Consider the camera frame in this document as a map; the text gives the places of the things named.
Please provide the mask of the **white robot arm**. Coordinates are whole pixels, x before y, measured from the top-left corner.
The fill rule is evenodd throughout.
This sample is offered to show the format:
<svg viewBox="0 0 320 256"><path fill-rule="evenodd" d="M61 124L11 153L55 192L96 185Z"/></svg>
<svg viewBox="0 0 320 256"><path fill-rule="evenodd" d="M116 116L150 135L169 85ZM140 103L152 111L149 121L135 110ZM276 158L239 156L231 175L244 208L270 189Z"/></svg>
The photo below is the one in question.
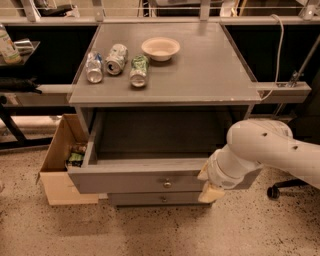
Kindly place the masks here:
<svg viewBox="0 0 320 256"><path fill-rule="evenodd" d="M243 182L246 175L264 166L286 171L320 188L320 146L294 139L285 123L268 119L239 121L229 128L226 139L226 145L206 160L198 174L204 182L199 202L214 202Z"/></svg>

